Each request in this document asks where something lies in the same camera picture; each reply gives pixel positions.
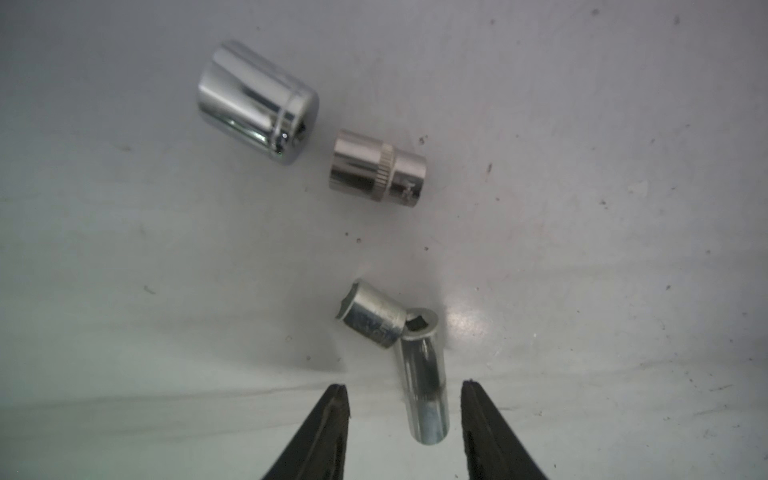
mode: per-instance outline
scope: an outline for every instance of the square drive hole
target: square drive hole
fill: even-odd
[[[424,330],[426,327],[428,327],[429,324],[427,323],[424,318],[419,315],[415,319],[410,319],[406,321],[406,328],[412,332],[418,332],[419,330]]]

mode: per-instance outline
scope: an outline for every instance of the knurled band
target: knurled band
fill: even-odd
[[[384,192],[389,187],[392,169],[395,164],[395,149],[392,145],[382,144],[382,154],[379,157],[379,169],[376,171],[376,179],[371,190],[371,199],[377,202],[384,198]]]

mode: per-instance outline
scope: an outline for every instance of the scratch mark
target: scratch mark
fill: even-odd
[[[694,417],[699,415],[709,415],[710,413],[725,412],[726,410],[728,410],[728,405],[723,405],[721,407],[717,407],[716,409],[702,410],[701,412],[696,412],[694,413]]]
[[[627,191],[631,194],[635,194],[640,198],[648,196],[648,180],[640,180],[633,184],[627,185]]]
[[[432,235],[429,235],[429,238],[431,238],[431,239],[432,239],[432,241],[434,241],[435,243],[437,243],[439,246],[441,246],[441,247],[445,248],[445,245],[443,245],[443,244],[442,244],[442,242],[441,242],[440,240],[438,240],[438,239],[434,238]]]
[[[579,14],[581,13],[581,11],[582,11],[584,8],[586,8],[586,7],[587,7],[587,5],[588,5],[589,3],[591,3],[591,1],[590,1],[590,0],[584,0],[584,2],[581,2],[579,5],[577,5],[577,6],[576,6],[576,8],[574,8],[574,11],[573,11],[573,12],[572,12],[572,13],[571,13],[569,16],[567,16],[567,17],[566,17],[566,18],[565,18],[565,19],[564,19],[562,22],[560,22],[560,23],[558,24],[558,26],[556,26],[555,28],[553,28],[551,33],[549,33],[549,34],[546,34],[546,36],[545,36],[545,37],[546,37],[546,38],[553,38],[554,36],[556,36],[556,34],[557,34],[557,33],[558,33],[558,32],[559,32],[559,31],[560,31],[560,30],[561,30],[561,29],[562,29],[564,26],[566,26],[566,24],[568,24],[568,23],[569,23],[569,22],[570,22],[570,21],[571,21],[571,20],[572,20],[572,19],[573,19],[573,18],[574,18],[576,15],[579,15]],[[595,12],[595,10],[592,10],[592,15],[593,15],[593,16],[595,16],[595,15],[598,15],[598,14],[600,13],[600,10],[597,10],[597,12],[598,12],[598,13],[594,13],[594,12]]]
[[[130,152],[134,151],[134,148],[131,145],[112,144],[112,146],[115,147],[116,150],[119,150],[126,154],[129,154]]]

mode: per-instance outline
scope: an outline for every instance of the chrome socket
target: chrome socket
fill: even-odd
[[[336,318],[387,349],[402,335],[406,308],[365,280],[357,279],[341,302]]]
[[[437,314],[408,309],[406,327],[396,344],[411,435],[424,445],[440,443],[450,427],[445,363]]]
[[[426,159],[381,140],[341,130],[333,147],[333,190],[413,207],[422,194]]]
[[[312,132],[317,93],[238,41],[224,42],[197,84],[203,118],[272,160],[290,164]]]

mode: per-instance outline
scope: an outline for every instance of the white surface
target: white surface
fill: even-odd
[[[347,478],[465,478],[472,377],[550,478],[765,478],[767,28],[760,0],[3,2],[0,476],[259,478],[344,382]],[[199,119],[227,38],[319,92],[294,165]],[[415,209],[328,189],[339,127],[429,159]],[[441,445],[333,321],[356,276],[447,319]]]

